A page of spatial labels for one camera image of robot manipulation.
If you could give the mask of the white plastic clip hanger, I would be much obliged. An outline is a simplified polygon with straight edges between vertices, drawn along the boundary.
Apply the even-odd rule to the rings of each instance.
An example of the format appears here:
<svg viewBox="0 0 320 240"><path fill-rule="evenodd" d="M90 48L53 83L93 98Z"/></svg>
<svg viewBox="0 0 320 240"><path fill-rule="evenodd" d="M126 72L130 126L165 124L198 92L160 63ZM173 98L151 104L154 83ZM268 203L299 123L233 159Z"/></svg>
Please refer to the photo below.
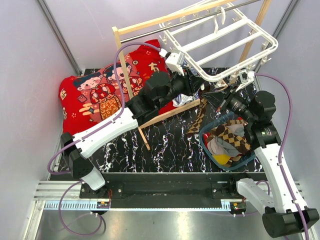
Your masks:
<svg viewBox="0 0 320 240"><path fill-rule="evenodd" d="M184 60L204 80L224 86L225 77L235 79L242 70L253 71L257 62L268 61L277 50L276 38L260 26L269 6L270 1L265 0L255 21L228 2L216 7L217 14L212 16L181 19L174 25L160 23L162 42L171 52L183 52Z"/></svg>

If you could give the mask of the wooden drying rack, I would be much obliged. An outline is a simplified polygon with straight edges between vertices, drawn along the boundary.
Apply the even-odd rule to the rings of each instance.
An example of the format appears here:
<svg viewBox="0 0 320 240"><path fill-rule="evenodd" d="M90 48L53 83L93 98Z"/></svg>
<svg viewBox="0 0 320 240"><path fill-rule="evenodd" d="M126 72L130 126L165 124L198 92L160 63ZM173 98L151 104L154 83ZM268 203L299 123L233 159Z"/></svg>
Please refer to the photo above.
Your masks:
<svg viewBox="0 0 320 240"><path fill-rule="evenodd" d="M136 85L133 83L133 78L129 76L123 53L125 48L133 45L148 48L144 58L149 61L147 67L150 69L152 76L161 74L159 88L168 86L169 75L167 70L176 73L180 79L186 77L187 71L183 69L183 60L186 60L205 81L217 83L220 87L227 87L226 83L222 83L224 77L233 75L239 72L241 68L246 68L257 60L261 60L278 47L277 40L260 26L270 3L269 0L263 1L255 21L249 19L239 10L242 4L235 5L231 0L201 0L168 15L122 28L112 27L117 47L113 62L115 64L120 63L128 90L128 102L131 105L138 103L137 109L140 113L143 112L144 108L147 111L146 116L142 115L133 121L137 129L141 131L145 127L193 108L200 102L196 100L159 114L159 108L155 104L148 102L144 96L134 95ZM214 23L212 33L185 45L181 45L175 38L176 34L183 33L208 21ZM200 60L194 60L190 56L190 51L214 42L243 26L251 28L251 35ZM230 69L215 76L209 76L202 70L201 66L205 63L226 55L240 46L244 46L240 61Z"/></svg>

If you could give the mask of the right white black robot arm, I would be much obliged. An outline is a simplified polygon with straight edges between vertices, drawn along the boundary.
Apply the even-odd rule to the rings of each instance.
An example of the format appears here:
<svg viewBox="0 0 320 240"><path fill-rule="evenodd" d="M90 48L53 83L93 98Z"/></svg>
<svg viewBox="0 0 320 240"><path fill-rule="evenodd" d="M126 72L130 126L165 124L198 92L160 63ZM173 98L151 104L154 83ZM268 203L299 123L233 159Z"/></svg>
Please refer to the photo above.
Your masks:
<svg viewBox="0 0 320 240"><path fill-rule="evenodd" d="M272 238L308 234L320 218L308 207L290 174L283 156L285 141L272 123L276 111L275 96L257 92L252 100L244 99L234 87L220 92L206 92L202 97L217 111L228 110L235 120L207 127L204 145L216 163L226 165L237 156L254 154L264 169L270 193L265 193L252 178L232 179L228 195L247 199L261 214L265 230Z"/></svg>

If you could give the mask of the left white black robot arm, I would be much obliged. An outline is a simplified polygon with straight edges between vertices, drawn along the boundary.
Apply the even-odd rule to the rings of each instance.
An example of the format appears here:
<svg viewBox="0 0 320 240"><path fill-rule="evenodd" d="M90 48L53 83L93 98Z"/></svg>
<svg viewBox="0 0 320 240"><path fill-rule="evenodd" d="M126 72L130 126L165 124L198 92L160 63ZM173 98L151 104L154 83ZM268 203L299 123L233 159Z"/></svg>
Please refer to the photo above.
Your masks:
<svg viewBox="0 0 320 240"><path fill-rule="evenodd" d="M163 71L155 72L138 95L110 117L74 135L68 132L62 134L62 157L71 176L86 183L95 197L103 198L108 193L106 180L88 158L114 138L157 117L160 109L178 95L192 96L204 83L203 78L193 75L189 69L182 75L177 72L172 75Z"/></svg>

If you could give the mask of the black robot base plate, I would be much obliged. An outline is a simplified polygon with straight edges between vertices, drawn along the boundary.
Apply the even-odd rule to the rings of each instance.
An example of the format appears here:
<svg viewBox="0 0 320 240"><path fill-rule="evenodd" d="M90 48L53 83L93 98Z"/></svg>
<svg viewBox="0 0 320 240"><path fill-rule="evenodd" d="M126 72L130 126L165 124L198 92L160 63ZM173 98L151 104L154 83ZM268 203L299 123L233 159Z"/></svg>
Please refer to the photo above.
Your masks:
<svg viewBox="0 0 320 240"><path fill-rule="evenodd" d="M215 192L236 194L236 180L252 178L247 172L196 173L104 173L106 182L98 190L82 184L81 199L126 199L131 196L201 196Z"/></svg>

